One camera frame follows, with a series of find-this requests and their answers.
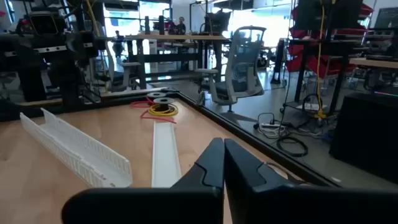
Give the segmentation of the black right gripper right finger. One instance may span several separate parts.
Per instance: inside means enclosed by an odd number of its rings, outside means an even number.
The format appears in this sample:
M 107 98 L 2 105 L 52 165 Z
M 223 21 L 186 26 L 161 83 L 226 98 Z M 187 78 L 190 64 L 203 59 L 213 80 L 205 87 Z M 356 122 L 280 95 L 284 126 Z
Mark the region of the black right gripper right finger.
M 224 146 L 233 224 L 398 224 L 398 193 L 297 185 L 234 140 Z

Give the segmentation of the white power strip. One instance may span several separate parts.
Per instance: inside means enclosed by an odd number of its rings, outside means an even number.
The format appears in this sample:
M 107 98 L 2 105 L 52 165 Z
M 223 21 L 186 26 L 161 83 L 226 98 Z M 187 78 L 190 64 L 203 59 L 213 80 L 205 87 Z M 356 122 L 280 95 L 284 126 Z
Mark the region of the white power strip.
M 284 125 L 279 123 L 261 123 L 259 129 L 262 131 L 283 131 L 285 129 Z

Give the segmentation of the red bin rack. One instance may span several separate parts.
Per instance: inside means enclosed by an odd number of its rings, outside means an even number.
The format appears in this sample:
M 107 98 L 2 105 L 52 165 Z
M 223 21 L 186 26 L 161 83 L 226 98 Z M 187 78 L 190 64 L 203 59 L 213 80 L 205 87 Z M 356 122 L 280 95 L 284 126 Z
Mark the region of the red bin rack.
M 287 70 L 299 72 L 305 68 L 320 78 L 339 74 L 345 55 L 354 57 L 364 51 L 362 41 L 367 28 L 361 22 L 373 12 L 373 8 L 362 3 L 355 28 L 323 29 L 322 22 L 320 30 L 298 30 L 293 25 L 289 29 L 293 39 L 288 46 L 288 53 L 293 59 L 287 62 Z

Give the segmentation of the white flat duct cover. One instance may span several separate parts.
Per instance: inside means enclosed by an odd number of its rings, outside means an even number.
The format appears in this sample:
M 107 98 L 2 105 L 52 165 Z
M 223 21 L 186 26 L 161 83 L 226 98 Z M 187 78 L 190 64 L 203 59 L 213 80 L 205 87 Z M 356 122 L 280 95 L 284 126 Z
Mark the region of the white flat duct cover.
M 181 176 L 174 124 L 154 123 L 151 186 L 169 188 Z

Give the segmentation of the wooden desk black frame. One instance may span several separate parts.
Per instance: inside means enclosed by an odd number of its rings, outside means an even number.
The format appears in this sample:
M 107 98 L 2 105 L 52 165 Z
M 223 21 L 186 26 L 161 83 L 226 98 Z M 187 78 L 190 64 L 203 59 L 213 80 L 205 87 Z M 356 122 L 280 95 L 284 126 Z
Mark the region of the wooden desk black frame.
M 166 42 L 172 42 L 173 40 L 194 40 L 197 41 L 197 53 L 186 53 L 186 54 L 161 54 L 154 55 L 144 54 L 143 41 L 144 40 L 165 40 Z M 138 80 L 140 89 L 147 88 L 147 80 L 149 77 L 162 77 L 170 76 L 168 73 L 148 73 L 145 71 L 145 63 L 154 62 L 183 62 L 183 61 L 197 61 L 198 68 L 204 68 L 208 65 L 207 50 L 208 46 L 212 44 L 213 49 L 216 50 L 216 80 L 221 79 L 221 48 L 222 43 L 226 41 L 226 38 L 220 35 L 160 35 L 160 34 L 139 34 L 139 35 L 127 35 L 124 38 L 127 42 L 128 60 L 129 62 L 138 63 Z

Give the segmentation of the white grey office chair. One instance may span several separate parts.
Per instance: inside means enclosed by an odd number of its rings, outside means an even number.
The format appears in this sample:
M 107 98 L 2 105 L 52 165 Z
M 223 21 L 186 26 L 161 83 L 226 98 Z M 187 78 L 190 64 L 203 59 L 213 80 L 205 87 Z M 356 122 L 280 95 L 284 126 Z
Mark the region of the white grey office chair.
M 205 104 L 205 93 L 209 93 L 212 102 L 228 106 L 231 112 L 238 99 L 264 93 L 256 69 L 265 31 L 265 27 L 244 26 L 234 32 L 223 81 L 216 80 L 216 69 L 197 70 L 206 79 L 198 90 L 198 105 Z

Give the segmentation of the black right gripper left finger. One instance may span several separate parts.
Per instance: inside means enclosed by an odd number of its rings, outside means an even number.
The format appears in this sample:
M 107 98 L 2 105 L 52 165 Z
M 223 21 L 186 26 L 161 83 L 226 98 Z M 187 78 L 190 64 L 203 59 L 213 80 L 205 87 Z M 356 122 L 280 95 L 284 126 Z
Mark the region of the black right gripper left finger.
M 222 224 L 224 142 L 214 138 L 171 187 L 97 188 L 72 196 L 63 224 Z

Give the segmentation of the black box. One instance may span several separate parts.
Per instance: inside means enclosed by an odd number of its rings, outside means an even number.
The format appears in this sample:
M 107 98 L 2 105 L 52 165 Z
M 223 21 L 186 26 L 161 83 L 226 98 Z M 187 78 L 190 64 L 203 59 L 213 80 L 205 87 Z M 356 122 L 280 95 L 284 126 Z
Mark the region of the black box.
M 329 154 L 398 184 L 398 96 L 346 95 Z

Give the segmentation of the white slotted cable duct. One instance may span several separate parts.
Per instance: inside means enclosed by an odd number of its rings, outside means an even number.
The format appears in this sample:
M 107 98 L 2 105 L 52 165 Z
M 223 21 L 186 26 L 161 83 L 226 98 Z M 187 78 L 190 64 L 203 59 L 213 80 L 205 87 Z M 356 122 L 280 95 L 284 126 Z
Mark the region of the white slotted cable duct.
M 132 185 L 128 159 L 51 112 L 41 111 L 43 124 L 21 113 L 23 128 L 79 178 L 94 188 Z

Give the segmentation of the black flat monitor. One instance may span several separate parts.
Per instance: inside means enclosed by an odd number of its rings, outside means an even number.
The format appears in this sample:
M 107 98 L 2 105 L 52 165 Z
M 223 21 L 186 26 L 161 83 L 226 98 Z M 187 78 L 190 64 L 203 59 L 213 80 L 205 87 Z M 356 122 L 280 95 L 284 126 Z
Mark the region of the black flat monitor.
M 398 7 L 381 8 L 374 28 L 398 28 Z
M 363 0 L 299 0 L 293 10 L 298 30 L 347 29 L 358 26 Z

